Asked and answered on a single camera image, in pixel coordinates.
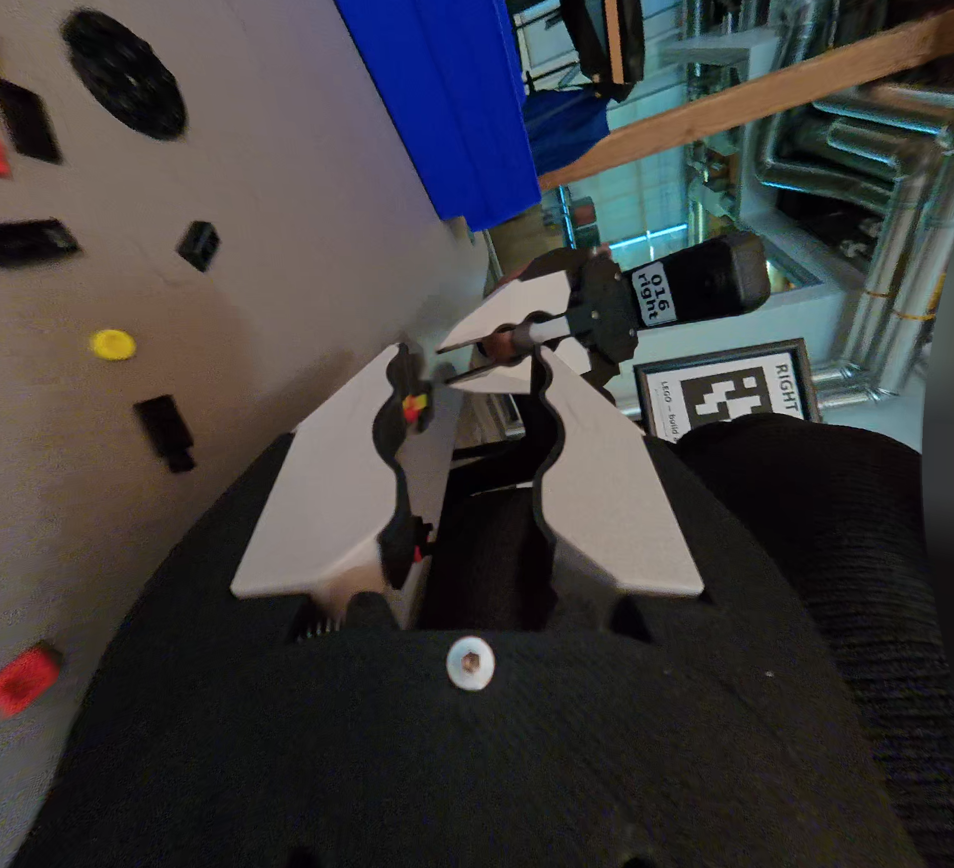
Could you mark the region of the silver ventilation ducts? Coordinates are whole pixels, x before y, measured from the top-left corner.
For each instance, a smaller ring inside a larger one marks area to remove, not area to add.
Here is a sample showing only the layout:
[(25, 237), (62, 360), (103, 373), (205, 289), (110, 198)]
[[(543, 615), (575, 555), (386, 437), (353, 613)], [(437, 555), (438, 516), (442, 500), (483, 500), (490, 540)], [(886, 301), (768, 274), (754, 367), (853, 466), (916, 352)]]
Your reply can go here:
[[(881, 30), (890, 0), (682, 0), (687, 99), (779, 71)], [(688, 242), (773, 209), (824, 199), (865, 283), (833, 360), (814, 381), (826, 409), (897, 397), (927, 352), (952, 253), (952, 95), (876, 74), (687, 148)]]

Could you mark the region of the black round lego plate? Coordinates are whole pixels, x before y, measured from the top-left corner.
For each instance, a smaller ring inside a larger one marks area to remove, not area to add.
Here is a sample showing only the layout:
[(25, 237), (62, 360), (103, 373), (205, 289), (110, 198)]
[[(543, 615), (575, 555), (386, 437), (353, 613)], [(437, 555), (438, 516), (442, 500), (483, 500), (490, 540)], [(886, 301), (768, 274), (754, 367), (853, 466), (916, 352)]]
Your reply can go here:
[(88, 7), (64, 20), (61, 38), (83, 86), (122, 125), (161, 142), (186, 134), (188, 111), (179, 84), (148, 42)]

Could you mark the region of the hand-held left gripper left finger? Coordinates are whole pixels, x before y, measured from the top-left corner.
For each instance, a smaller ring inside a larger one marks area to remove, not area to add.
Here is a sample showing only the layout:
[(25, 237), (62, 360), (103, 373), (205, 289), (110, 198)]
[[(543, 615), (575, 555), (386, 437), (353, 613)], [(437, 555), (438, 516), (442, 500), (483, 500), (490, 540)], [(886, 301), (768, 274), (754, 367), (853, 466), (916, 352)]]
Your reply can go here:
[(381, 351), (293, 432), (232, 578), (237, 599), (309, 597), (342, 620), (353, 597), (399, 610), (401, 552), (412, 509), (399, 461), (401, 401), (422, 390), (419, 358), (402, 342)]

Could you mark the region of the black rectangular lego plate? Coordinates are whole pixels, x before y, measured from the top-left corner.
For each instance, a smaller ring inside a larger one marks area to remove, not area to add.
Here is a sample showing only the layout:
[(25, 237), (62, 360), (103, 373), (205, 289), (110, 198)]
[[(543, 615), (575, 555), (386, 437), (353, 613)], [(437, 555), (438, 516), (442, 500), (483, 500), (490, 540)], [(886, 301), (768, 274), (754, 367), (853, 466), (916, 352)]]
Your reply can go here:
[(38, 94), (2, 78), (1, 111), (18, 154), (52, 165), (63, 163), (52, 121)]
[(1, 268), (16, 269), (79, 254), (81, 246), (59, 219), (1, 223)]

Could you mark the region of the long black red yellow lego model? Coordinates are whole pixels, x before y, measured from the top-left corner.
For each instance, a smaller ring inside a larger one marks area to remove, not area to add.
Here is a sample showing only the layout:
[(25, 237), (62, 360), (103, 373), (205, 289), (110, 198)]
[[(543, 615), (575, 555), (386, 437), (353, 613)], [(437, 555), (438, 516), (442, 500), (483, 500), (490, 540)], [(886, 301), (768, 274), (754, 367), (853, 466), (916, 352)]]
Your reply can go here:
[(411, 518), (406, 539), (406, 550), (401, 552), (400, 558), (404, 580), (406, 580), (407, 574), (413, 565), (423, 563), (423, 560), (431, 554), (430, 546), (433, 530), (434, 525), (426, 522), (422, 517), (413, 516)]

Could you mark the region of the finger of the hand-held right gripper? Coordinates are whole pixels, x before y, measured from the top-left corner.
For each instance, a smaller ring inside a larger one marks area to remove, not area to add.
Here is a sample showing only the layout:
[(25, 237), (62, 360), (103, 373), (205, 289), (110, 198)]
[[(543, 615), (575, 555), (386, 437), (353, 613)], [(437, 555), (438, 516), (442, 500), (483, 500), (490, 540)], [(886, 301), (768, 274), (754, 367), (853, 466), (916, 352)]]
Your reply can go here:
[(531, 393), (532, 359), (510, 363), (491, 361), (478, 352), (471, 356), (470, 369), (445, 379), (445, 385), (464, 394), (527, 395)]
[(515, 278), (493, 291), (465, 315), (437, 345), (438, 354), (473, 346), (504, 326), (518, 326), (534, 314), (545, 320), (564, 316), (571, 286), (565, 271), (537, 278)]

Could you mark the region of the small red square lego tile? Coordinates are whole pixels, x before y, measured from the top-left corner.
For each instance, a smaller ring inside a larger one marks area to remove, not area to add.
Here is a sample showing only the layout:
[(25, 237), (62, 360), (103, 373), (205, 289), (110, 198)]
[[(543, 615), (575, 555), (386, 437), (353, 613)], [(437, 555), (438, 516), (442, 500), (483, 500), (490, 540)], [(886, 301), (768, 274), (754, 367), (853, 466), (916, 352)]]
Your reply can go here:
[(56, 683), (63, 664), (63, 654), (41, 641), (3, 666), (1, 717), (13, 718), (35, 703)]

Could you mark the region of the small black lego plate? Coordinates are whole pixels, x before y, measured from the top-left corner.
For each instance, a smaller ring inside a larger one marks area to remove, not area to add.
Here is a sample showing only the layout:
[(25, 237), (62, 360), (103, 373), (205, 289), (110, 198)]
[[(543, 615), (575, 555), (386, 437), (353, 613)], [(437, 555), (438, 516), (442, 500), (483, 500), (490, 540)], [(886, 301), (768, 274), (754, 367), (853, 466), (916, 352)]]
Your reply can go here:
[(207, 220), (195, 220), (188, 226), (175, 251), (193, 269), (205, 274), (220, 245), (221, 237), (215, 225)]

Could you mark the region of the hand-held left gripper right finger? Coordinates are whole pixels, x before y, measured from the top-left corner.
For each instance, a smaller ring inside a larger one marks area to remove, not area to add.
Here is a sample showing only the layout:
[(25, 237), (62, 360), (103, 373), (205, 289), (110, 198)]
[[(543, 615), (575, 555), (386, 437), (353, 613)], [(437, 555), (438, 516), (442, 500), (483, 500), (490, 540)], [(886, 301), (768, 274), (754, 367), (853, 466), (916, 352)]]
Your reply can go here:
[(536, 348), (531, 373), (555, 422), (532, 496), (560, 603), (607, 626), (625, 597), (698, 600), (704, 581), (643, 432), (555, 351)]

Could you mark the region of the black lego clip plate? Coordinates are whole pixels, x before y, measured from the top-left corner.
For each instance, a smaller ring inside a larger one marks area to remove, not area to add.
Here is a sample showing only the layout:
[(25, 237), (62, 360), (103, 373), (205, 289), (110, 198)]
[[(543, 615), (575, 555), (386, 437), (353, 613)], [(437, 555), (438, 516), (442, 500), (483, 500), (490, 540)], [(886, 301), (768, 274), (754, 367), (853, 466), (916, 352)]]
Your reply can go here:
[(152, 397), (134, 404), (134, 412), (151, 447), (172, 473), (196, 468), (192, 454), (194, 438), (171, 395)]

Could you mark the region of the wooden beam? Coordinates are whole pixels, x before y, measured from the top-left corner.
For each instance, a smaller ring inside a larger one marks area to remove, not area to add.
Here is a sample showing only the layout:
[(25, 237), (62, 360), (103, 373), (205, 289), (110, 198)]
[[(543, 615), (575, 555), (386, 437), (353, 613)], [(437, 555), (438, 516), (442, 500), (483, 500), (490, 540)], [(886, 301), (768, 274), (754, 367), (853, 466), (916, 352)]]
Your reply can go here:
[(934, 13), (611, 131), (582, 157), (542, 174), (542, 192), (737, 126), (814, 103), (951, 55), (953, 10)]

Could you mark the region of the person's right forearm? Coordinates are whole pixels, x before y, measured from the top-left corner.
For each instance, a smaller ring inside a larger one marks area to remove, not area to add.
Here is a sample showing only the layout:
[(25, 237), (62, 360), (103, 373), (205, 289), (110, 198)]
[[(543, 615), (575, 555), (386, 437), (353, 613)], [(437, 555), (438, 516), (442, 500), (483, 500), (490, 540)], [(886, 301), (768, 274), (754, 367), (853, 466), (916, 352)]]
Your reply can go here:
[(773, 414), (647, 439), (747, 529), (829, 647), (900, 822), (953, 865), (952, 679), (924, 528), (923, 456), (868, 429)]

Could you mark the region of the blue plastic storage bin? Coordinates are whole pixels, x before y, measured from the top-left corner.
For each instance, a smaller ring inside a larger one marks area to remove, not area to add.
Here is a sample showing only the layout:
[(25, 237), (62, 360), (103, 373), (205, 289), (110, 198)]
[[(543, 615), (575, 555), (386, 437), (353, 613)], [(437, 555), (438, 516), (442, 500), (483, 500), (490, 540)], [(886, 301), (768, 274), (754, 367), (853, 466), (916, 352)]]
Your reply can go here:
[(541, 197), (505, 0), (334, 0), (439, 218), (481, 232)]
[(592, 86), (531, 92), (523, 120), (537, 176), (566, 168), (606, 138), (609, 105)]

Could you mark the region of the framed marker sign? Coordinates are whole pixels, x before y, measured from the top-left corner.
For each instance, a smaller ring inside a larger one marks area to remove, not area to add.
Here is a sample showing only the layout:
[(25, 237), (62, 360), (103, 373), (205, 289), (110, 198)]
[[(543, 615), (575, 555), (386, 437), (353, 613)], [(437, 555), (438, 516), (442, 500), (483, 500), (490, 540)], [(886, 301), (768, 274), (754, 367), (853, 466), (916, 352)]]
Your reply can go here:
[(638, 363), (634, 375), (638, 424), (672, 444), (700, 427), (753, 415), (820, 420), (801, 338)]

